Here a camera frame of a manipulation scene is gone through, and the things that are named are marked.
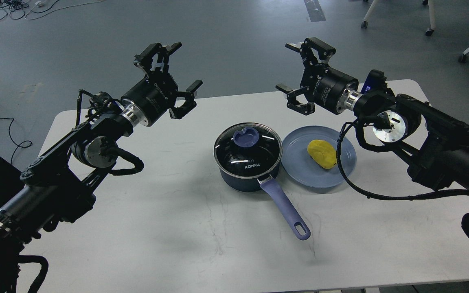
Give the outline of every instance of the handle hole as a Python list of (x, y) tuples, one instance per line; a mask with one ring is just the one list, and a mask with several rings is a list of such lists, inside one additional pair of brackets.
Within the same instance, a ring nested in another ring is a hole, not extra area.
[(294, 227), (296, 228), (298, 233), (300, 233), (301, 236), (304, 236), (305, 234), (307, 234), (307, 232), (305, 232), (305, 230), (303, 229), (303, 226), (299, 222), (294, 224)]

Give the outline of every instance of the saucepan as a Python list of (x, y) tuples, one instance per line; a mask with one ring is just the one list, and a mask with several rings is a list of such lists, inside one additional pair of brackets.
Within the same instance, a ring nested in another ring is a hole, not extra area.
[(252, 192), (263, 189), (274, 200), (290, 228), (300, 240), (311, 231), (275, 180), (283, 146), (278, 134), (258, 123), (233, 125), (215, 142), (215, 160), (224, 181), (234, 189)]

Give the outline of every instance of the purple lid knob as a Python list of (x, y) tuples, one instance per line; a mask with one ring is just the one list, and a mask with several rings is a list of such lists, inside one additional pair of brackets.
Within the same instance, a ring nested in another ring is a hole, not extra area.
[(260, 134), (255, 128), (250, 126), (244, 127), (242, 130), (237, 130), (233, 135), (233, 141), (242, 148), (251, 148), (258, 142)]

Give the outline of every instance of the plate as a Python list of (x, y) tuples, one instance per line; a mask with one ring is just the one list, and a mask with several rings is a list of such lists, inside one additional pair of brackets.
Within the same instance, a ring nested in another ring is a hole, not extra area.
[[(283, 168), (294, 180), (309, 187), (329, 188), (340, 184), (344, 179), (337, 166), (324, 169), (307, 152), (307, 145), (314, 139), (327, 141), (335, 149), (338, 137), (338, 131), (324, 126), (305, 126), (294, 130), (283, 140)], [(356, 150), (347, 138), (341, 144), (341, 164), (347, 176), (356, 166)]]

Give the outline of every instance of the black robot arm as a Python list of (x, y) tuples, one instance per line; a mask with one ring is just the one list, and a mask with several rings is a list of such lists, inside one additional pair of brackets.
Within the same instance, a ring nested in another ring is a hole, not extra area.
[[(37, 291), (48, 264), (41, 256), (20, 256), (24, 245), (40, 238), (41, 229), (51, 232), (60, 221), (73, 223), (91, 210), (96, 200), (93, 192), (108, 174), (130, 175), (142, 170), (142, 160), (119, 148), (119, 138), (131, 135), (138, 124), (153, 125), (168, 110), (171, 118), (181, 119), (196, 107), (194, 98), (202, 81), (181, 92), (168, 72), (169, 56), (181, 46), (154, 43), (135, 56), (134, 64), (145, 76), (121, 100), (104, 92), (93, 95), (79, 91), (76, 127), (21, 173), (24, 188), (0, 207), (0, 292), (15, 292), (18, 263), (28, 262), (42, 266), (29, 292)], [(88, 119), (80, 123), (83, 95), (90, 97), (91, 108)], [(177, 97), (185, 98), (180, 107), (175, 107)], [(82, 180), (68, 167), (72, 154), (94, 168)], [(119, 157), (133, 167), (113, 169)]]
[[(357, 119), (348, 123), (340, 132), (341, 139), (351, 127), (361, 147), (374, 152), (394, 152), (408, 165), (408, 175), (413, 182), (429, 187), (434, 192), (408, 197), (390, 197), (365, 191), (354, 185), (338, 165), (344, 179), (359, 193), (382, 200), (435, 199), (451, 195), (469, 195), (469, 125), (421, 102), (409, 95), (395, 95), (389, 89), (383, 72), (372, 70), (361, 91), (357, 80), (328, 65), (335, 49), (316, 38), (302, 43), (287, 44), (287, 48), (299, 52), (305, 70), (297, 90), (279, 84), (276, 88), (287, 97), (287, 107), (304, 115), (314, 112), (315, 104), (340, 114), (345, 109), (353, 111)], [(307, 104), (296, 99), (304, 94)], [(428, 136), (420, 149), (404, 142), (421, 124), (424, 117)], [(365, 140), (364, 128), (372, 126), (381, 145)], [(441, 190), (457, 182), (466, 190)], [(462, 227), (469, 237), (469, 214), (463, 217)]]

